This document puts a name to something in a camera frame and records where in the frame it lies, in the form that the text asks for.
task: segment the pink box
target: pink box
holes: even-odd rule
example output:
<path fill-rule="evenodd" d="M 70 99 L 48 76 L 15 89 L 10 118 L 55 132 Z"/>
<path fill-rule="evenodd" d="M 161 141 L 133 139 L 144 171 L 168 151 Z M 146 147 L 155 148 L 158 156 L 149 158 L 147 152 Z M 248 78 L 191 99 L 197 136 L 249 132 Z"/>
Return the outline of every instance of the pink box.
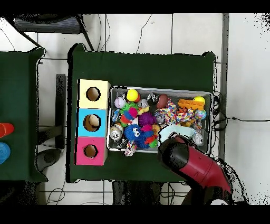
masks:
<path fill-rule="evenodd" d="M 85 147 L 94 145 L 97 149 L 95 157 L 87 157 L 84 153 Z M 75 165 L 103 166 L 107 158 L 106 138 L 104 137 L 78 137 L 76 163 Z"/>

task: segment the shape sorter box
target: shape sorter box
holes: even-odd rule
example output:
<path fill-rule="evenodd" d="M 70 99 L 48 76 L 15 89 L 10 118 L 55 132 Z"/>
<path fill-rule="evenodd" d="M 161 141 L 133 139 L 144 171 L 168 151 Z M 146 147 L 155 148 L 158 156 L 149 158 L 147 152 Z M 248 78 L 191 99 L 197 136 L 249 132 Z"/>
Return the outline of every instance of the shape sorter box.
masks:
<path fill-rule="evenodd" d="M 89 116 L 95 116 L 99 119 L 98 125 L 94 131 L 85 128 L 85 120 L 89 122 Z M 106 109 L 86 109 L 79 108 L 78 137 L 106 137 L 107 135 L 107 110 Z"/>
<path fill-rule="evenodd" d="M 107 158 L 106 139 L 100 137 L 78 137 L 75 165 L 103 166 Z"/>
<path fill-rule="evenodd" d="M 79 107 L 107 109 L 111 85 L 108 81 L 80 79 Z"/>

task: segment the yellow box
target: yellow box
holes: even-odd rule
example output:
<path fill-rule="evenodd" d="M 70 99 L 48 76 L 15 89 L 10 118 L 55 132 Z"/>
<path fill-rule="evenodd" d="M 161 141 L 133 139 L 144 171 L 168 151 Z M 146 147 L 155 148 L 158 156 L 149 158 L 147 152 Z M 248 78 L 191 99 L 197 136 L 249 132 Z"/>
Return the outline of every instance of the yellow box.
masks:
<path fill-rule="evenodd" d="M 107 109 L 111 85 L 108 81 L 80 79 L 80 108 Z"/>

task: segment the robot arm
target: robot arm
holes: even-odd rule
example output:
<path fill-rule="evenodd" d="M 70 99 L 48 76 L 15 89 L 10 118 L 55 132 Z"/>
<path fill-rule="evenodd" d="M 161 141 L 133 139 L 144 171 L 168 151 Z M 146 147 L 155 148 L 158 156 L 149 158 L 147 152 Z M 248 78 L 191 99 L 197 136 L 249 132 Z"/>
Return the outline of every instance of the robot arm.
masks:
<path fill-rule="evenodd" d="M 158 159 L 188 181 L 194 203 L 231 203 L 232 188 L 225 172 L 190 140 L 181 135 L 170 136 L 159 146 Z"/>

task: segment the blue box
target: blue box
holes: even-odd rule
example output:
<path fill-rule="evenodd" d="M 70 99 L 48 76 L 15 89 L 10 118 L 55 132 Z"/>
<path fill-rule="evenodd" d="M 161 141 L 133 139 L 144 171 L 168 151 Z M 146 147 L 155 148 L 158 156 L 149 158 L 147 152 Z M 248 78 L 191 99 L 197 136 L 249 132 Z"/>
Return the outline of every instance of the blue box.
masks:
<path fill-rule="evenodd" d="M 94 131 L 90 132 L 83 126 L 83 121 L 87 115 L 97 115 L 100 118 L 101 125 Z M 79 108 L 79 125 L 78 125 L 78 137 L 106 137 L 107 129 L 107 110 L 106 109 L 86 109 Z"/>

